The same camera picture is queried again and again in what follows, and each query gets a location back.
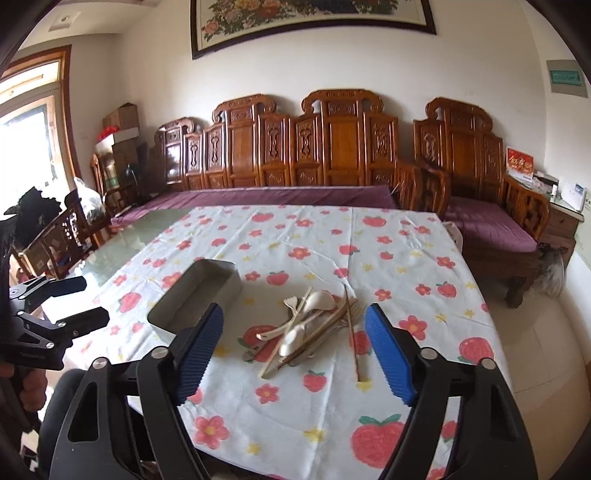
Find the hand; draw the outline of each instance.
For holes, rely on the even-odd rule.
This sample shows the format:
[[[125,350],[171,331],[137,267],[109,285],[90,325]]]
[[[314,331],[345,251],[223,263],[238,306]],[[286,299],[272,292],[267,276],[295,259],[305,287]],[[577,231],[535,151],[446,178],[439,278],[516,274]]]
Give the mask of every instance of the hand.
[[[0,362],[0,377],[11,378],[14,375],[14,365]],[[47,377],[45,370],[34,369],[22,380],[21,401],[25,410],[39,411],[45,405],[47,397]]]

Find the wooden armrest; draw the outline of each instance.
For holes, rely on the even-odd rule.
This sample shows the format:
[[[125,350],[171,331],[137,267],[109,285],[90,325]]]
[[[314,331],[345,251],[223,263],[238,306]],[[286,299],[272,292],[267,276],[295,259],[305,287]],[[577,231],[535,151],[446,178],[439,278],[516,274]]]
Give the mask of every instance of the wooden armrest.
[[[422,210],[436,213],[443,218],[452,194],[452,182],[449,173],[442,168],[428,163],[423,157],[416,156],[415,164],[421,168],[423,174]]]
[[[534,240],[540,240],[550,218],[546,195],[530,190],[505,173],[500,204]]]

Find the tablecloth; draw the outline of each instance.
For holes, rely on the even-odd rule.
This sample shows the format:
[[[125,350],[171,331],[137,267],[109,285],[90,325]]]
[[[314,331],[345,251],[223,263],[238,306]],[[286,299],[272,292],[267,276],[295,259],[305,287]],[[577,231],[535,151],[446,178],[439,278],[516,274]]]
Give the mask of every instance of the tablecloth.
[[[298,367],[258,378],[268,349],[242,354],[257,331],[286,318],[282,299],[308,286],[379,303],[394,326],[447,359],[494,358],[507,377],[488,309],[439,219],[428,213],[354,207],[198,207],[124,265],[94,299],[109,325],[74,341],[69,358],[139,359],[162,342],[150,308],[199,258],[235,262],[243,289],[225,312],[223,335],[199,389],[180,407],[198,449],[273,478],[373,480],[396,444],[409,409],[394,397],[363,323],[357,383],[346,329]],[[459,403],[451,399],[428,480],[449,456]]]

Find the picture frame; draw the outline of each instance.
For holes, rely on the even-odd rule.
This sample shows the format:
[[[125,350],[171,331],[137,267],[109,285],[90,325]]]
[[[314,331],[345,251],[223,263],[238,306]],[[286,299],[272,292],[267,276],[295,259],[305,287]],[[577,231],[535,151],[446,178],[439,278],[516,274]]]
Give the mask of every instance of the picture frame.
[[[193,60],[276,33],[356,25],[437,34],[429,0],[191,0]]]

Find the carved wooden chair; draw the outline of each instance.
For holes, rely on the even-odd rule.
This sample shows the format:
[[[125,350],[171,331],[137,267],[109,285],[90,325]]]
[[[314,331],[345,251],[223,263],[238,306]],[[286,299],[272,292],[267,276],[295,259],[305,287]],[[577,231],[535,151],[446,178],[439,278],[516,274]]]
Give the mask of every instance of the carved wooden chair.
[[[436,98],[426,113],[414,122],[415,161],[449,175],[431,189],[439,196],[434,211],[462,231],[462,253],[476,278],[509,280],[506,300],[517,308],[538,274],[548,200],[505,173],[503,140],[483,109]]]

